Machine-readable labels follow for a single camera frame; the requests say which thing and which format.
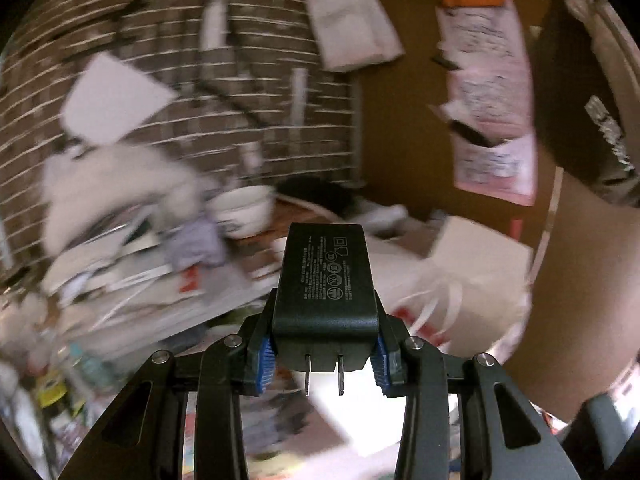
circular logo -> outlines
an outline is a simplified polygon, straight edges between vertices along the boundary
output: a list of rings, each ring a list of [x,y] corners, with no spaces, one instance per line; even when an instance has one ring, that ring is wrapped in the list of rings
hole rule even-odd
[[[327,290],[326,294],[330,300],[339,300],[344,293],[341,288],[332,286],[329,290]]]
[[[329,264],[326,266],[326,270],[332,274],[338,274],[342,270],[342,266],[341,264]]]
[[[337,274],[329,274],[326,277],[326,282],[328,285],[340,285],[342,283],[342,277]]]

blue ribbed rubber pad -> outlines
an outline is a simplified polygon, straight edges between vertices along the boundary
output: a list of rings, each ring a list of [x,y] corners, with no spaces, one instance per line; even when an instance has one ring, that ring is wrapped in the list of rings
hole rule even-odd
[[[271,381],[276,371],[276,354],[271,347],[271,340],[266,337],[260,346],[260,360],[258,361],[258,375],[255,381],[255,387],[259,394],[264,390]]]
[[[378,341],[371,354],[371,367],[373,368],[373,376],[376,378],[376,384],[386,395],[391,386],[389,380],[389,357],[386,355],[385,344],[382,338],[378,336]]]

black bag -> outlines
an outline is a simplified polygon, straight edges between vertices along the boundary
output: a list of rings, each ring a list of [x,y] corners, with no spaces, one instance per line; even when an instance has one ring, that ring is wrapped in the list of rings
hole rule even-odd
[[[554,0],[532,56],[539,138],[558,166],[601,198],[633,207],[640,206],[639,56],[606,0]]]

metal screw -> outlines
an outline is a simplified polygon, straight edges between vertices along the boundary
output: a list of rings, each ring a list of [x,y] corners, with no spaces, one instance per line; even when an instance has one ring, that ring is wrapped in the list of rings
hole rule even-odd
[[[485,352],[478,354],[476,356],[476,361],[478,361],[482,366],[493,366],[495,365],[495,358],[491,354],[487,354]]]
[[[162,365],[171,358],[171,354],[167,350],[157,350],[151,355],[151,360],[157,364]]]
[[[238,334],[232,334],[225,337],[225,346],[229,348],[238,348],[242,344],[242,338]]]
[[[424,346],[424,339],[417,335],[412,335],[404,340],[404,344],[409,350],[419,350]]]

metal prong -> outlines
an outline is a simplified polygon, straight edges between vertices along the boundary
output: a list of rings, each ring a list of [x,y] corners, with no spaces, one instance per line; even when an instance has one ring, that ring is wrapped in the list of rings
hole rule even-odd
[[[311,355],[305,355],[306,371],[305,371],[305,395],[309,394],[309,377],[311,377]]]
[[[344,358],[338,355],[338,395],[344,395]]]

